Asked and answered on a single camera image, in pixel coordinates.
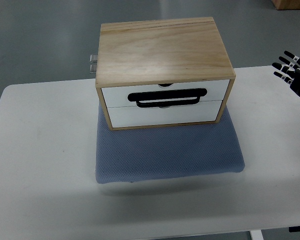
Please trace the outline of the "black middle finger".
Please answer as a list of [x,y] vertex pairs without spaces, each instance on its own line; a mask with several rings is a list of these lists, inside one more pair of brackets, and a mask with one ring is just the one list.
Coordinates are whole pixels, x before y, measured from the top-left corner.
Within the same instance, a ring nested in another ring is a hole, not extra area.
[[272,66],[279,70],[280,72],[287,74],[287,75],[291,75],[292,73],[295,72],[295,69],[290,67],[289,65],[286,64],[281,64],[281,63],[277,63],[277,62],[273,62]]

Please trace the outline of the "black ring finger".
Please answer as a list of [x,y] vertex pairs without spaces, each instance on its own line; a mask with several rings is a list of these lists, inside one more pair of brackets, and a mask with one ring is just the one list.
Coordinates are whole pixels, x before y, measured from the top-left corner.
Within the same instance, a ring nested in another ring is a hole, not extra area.
[[286,64],[287,66],[289,66],[290,68],[293,68],[293,69],[299,69],[299,68],[300,68],[299,65],[297,65],[296,63],[293,63],[293,62],[287,60],[286,58],[284,58],[284,57],[282,57],[282,56],[280,56],[278,59],[279,59],[281,62],[283,62],[284,64]]

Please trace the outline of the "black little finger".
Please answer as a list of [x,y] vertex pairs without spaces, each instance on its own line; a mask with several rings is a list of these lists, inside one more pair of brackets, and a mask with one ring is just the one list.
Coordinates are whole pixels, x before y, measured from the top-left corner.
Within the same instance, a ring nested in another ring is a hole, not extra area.
[[287,51],[287,50],[284,51],[284,54],[285,54],[287,57],[291,58],[291,59],[292,59],[294,62],[296,62],[297,64],[300,64],[300,57],[298,57],[297,55],[295,55],[295,54],[293,54],[293,53],[291,53],[291,52],[289,52],[289,51]]

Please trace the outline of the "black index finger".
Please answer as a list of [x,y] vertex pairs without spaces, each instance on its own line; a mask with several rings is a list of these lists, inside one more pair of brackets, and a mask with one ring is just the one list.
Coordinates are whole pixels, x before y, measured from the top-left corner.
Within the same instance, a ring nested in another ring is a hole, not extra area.
[[283,75],[280,72],[275,71],[273,73],[276,77],[280,78],[281,80],[283,80],[284,82],[286,82],[287,84],[291,84],[293,82],[293,79],[291,79],[289,76]]

